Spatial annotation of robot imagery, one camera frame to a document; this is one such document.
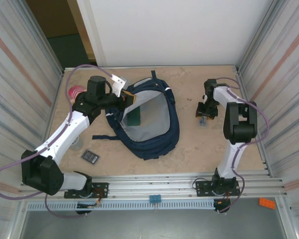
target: corrugated metal wall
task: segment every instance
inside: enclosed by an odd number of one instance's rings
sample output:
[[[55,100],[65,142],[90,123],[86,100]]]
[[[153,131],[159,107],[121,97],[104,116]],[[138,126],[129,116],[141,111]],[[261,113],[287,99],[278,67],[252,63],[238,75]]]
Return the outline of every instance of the corrugated metal wall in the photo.
[[[62,69],[23,1],[0,0],[0,167],[44,140]],[[0,190],[15,196],[21,167],[0,173]],[[0,238],[13,202],[0,198]]]
[[[270,119],[268,163],[283,178],[299,223],[299,0],[278,2],[240,71],[248,98]],[[261,117],[259,127],[264,133]]]

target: navy blue backpack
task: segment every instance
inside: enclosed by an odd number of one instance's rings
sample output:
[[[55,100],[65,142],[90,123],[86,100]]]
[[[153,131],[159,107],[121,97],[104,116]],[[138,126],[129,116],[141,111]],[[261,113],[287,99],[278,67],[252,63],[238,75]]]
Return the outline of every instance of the navy blue backpack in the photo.
[[[175,98],[168,84],[156,77],[146,78],[128,86],[136,95],[133,105],[124,112],[106,110],[106,118],[116,136],[94,135],[92,139],[110,139],[123,144],[144,160],[158,158],[173,150],[179,140],[179,123]]]

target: robotic arm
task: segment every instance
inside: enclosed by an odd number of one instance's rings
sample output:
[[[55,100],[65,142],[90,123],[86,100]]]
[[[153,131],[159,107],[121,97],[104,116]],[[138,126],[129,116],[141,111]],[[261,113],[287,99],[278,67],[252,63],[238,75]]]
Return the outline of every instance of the robotic arm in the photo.
[[[239,185],[232,170],[232,163],[237,149],[244,143],[248,143],[257,135],[257,111],[248,104],[242,103],[232,97],[228,92],[227,84],[218,84],[215,79],[208,79],[204,83],[204,103],[199,102],[196,110],[196,117],[206,116],[207,119],[214,119],[218,116],[218,105],[226,109],[223,132],[227,139],[227,148],[222,162],[215,170],[212,181],[196,188],[202,188],[205,196],[224,195],[231,192],[237,196]],[[240,158],[246,146],[243,146],[235,160],[234,170],[237,169]]]
[[[91,194],[92,178],[90,176],[80,172],[62,173],[58,165],[72,142],[100,115],[101,110],[118,107],[123,111],[134,103],[135,96],[122,90],[126,82],[118,77],[113,80],[115,81],[113,89],[110,88],[110,92],[106,94],[105,87],[108,84],[106,79],[102,76],[92,76],[88,81],[87,91],[76,97],[72,106],[73,112],[69,113],[56,132],[35,151],[26,150],[23,153],[22,159],[48,148],[37,157],[21,164],[22,181],[25,185],[49,195],[54,195],[59,190],[69,189],[79,191],[82,197]],[[63,134],[50,144],[66,124],[68,127]]]

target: wooden table surface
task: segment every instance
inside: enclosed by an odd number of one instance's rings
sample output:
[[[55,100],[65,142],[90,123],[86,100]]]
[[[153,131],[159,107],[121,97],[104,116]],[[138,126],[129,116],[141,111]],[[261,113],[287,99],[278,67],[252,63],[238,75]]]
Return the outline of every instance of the wooden table surface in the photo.
[[[67,150],[59,165],[61,170],[67,172],[75,170],[91,176],[210,172],[215,170],[224,157],[227,145],[223,135],[225,110],[219,106],[219,116],[215,120],[209,120],[207,127],[199,125],[199,119],[195,117],[195,112],[197,104],[202,100],[204,94],[204,82],[208,78],[223,76],[235,78],[232,66],[121,68],[109,69],[108,71],[134,83],[150,77],[151,70],[156,70],[157,77],[165,80],[175,95],[180,124],[180,138],[176,148],[166,156],[159,157],[159,159],[143,161],[132,154],[118,140],[92,140],[92,136],[95,134],[114,135],[107,123],[104,111],[102,111],[91,126],[81,133],[80,136],[84,142],[83,147],[78,151]],[[65,79],[69,73],[69,71],[65,72],[61,83],[51,133],[64,121],[69,111],[64,96]],[[87,81],[93,75],[106,76],[97,69],[77,70],[71,77],[69,88],[75,85],[86,88]],[[226,82],[229,85],[234,84],[228,80],[220,82]],[[100,156],[95,165],[81,158],[86,149]],[[238,170],[263,168],[257,146],[248,146],[241,158]]]

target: orange object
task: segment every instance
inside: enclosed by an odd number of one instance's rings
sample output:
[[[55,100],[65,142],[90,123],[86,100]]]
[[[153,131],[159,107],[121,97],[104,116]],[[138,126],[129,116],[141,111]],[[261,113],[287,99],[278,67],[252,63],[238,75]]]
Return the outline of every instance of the orange object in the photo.
[[[259,205],[270,209],[276,208],[276,203],[274,201],[265,198],[259,198]]]

